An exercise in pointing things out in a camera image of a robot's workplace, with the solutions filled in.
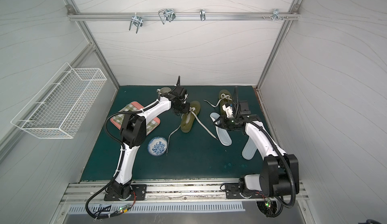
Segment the gray wall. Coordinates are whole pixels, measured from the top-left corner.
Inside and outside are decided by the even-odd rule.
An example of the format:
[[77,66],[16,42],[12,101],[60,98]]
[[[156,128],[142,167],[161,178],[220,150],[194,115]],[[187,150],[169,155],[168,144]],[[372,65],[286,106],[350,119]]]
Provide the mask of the gray wall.
[[303,0],[261,88],[317,223],[387,223],[387,0]]
[[[87,44],[63,0],[0,0],[0,139],[18,111]],[[94,53],[81,67],[103,69]],[[50,221],[68,183],[78,180],[114,93],[108,79],[74,139],[22,137],[0,164],[1,223]]]

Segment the green floor mat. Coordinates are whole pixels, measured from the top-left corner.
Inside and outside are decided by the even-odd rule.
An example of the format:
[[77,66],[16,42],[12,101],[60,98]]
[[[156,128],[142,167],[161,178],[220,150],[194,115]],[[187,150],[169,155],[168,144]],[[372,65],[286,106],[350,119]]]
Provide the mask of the green floor mat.
[[[188,101],[199,101],[201,104],[199,119],[216,135],[210,113],[219,113],[219,106],[213,108],[203,100],[216,104],[219,91],[227,89],[233,92],[234,86],[184,87],[188,92]],[[161,86],[121,86],[109,115],[118,112],[132,101],[138,101],[144,106],[150,104],[157,98],[157,88]],[[239,86],[238,89],[239,100],[249,102],[251,113],[257,114],[268,130],[254,88]],[[171,136],[168,156],[150,155],[149,141],[156,136],[168,139],[169,134],[179,126],[181,121],[180,116],[174,115],[170,110],[158,117],[161,120],[160,125],[147,136],[138,150],[133,166],[133,179],[239,178],[245,174],[260,173],[262,158],[258,151],[251,160],[242,157],[242,150],[248,140],[248,136],[244,136],[242,131],[229,132],[233,143],[230,146],[224,146],[212,138],[196,120],[189,133],[178,130]],[[108,123],[108,129],[119,138],[119,130],[111,122]],[[119,155],[119,143],[109,138],[102,129],[81,181],[111,179],[117,168]]]

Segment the white slipper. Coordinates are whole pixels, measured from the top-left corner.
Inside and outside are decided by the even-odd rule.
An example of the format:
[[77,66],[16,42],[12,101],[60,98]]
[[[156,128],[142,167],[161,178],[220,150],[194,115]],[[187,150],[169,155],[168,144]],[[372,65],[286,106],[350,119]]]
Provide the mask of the white slipper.
[[250,160],[254,157],[256,151],[257,151],[257,146],[255,145],[254,141],[249,137],[246,145],[242,150],[242,157],[244,159]]
[[[210,114],[210,117],[211,117],[212,121],[214,122],[216,119],[218,119],[220,117],[220,115],[216,112],[213,112]],[[230,138],[227,130],[218,128],[217,126],[215,126],[215,129],[216,129],[216,133],[218,134],[220,142],[224,146],[230,146],[232,141],[231,141],[231,138]]]

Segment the white wire basket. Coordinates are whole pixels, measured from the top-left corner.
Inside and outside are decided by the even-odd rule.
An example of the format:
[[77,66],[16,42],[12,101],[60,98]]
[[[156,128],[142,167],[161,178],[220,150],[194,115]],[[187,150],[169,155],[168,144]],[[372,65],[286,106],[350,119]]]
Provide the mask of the white wire basket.
[[[58,75],[58,82],[51,83]],[[106,77],[99,68],[72,68],[67,63],[50,81],[11,123],[39,139],[72,139]]]

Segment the shoe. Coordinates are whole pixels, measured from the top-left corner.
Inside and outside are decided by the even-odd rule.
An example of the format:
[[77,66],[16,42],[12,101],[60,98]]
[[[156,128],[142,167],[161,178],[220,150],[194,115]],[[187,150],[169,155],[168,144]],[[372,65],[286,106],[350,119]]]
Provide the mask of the shoe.
[[[190,103],[190,107],[195,108],[195,110],[193,110],[193,112],[196,115],[199,114],[199,111],[200,111],[199,101],[192,101]],[[195,120],[195,116],[191,112],[183,114],[183,116],[181,117],[181,125],[180,125],[181,131],[184,133],[189,132],[192,128],[192,124],[193,124],[194,120]]]
[[226,103],[231,104],[233,102],[230,91],[221,90],[219,92],[218,99],[220,100],[220,115],[226,115],[226,112],[223,110],[223,106]]

